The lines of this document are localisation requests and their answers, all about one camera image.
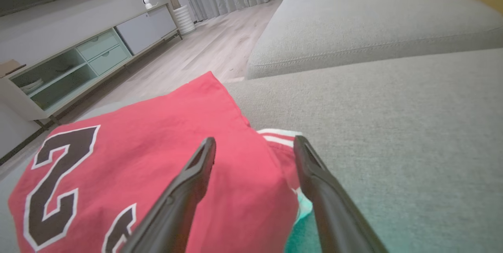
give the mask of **printed number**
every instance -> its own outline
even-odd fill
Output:
[[[102,253],[115,253],[119,246],[131,236],[131,226],[136,222],[136,203],[117,215],[105,235]]]
[[[63,177],[93,153],[98,130],[99,126],[92,126],[57,133],[47,138],[35,155],[31,169],[51,163],[54,152],[63,151],[63,155],[26,197],[23,232],[34,250],[38,251],[65,237],[77,215],[78,188],[59,195],[57,207],[50,213],[47,213],[47,205]]]

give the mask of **white vase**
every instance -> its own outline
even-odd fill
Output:
[[[188,6],[184,5],[180,8],[173,10],[173,12],[174,17],[176,18],[176,22],[178,23],[179,26],[178,29],[180,30],[180,33],[182,35],[191,33],[196,29],[196,26],[194,26],[194,22],[192,22],[192,19],[190,18]]]

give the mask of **tv stand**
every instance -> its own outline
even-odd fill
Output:
[[[60,124],[54,115],[177,34],[181,39],[167,4],[153,7],[48,59],[0,78],[0,95],[24,119],[35,121],[42,128],[45,125],[41,119]],[[21,90],[35,81],[43,84],[26,93]]]

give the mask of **cabinet door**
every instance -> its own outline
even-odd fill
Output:
[[[138,54],[160,39],[152,26],[148,13],[119,24],[117,29],[133,55]]]
[[[156,30],[158,39],[161,39],[166,36],[166,34],[176,29],[171,14],[165,6],[149,11],[149,17],[151,18],[152,26]]]

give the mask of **sofa cushion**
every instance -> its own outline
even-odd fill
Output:
[[[283,0],[247,78],[503,47],[503,17],[477,0]]]
[[[503,49],[227,88],[253,128],[309,139],[389,251],[503,251]],[[300,252],[317,246],[309,219]]]

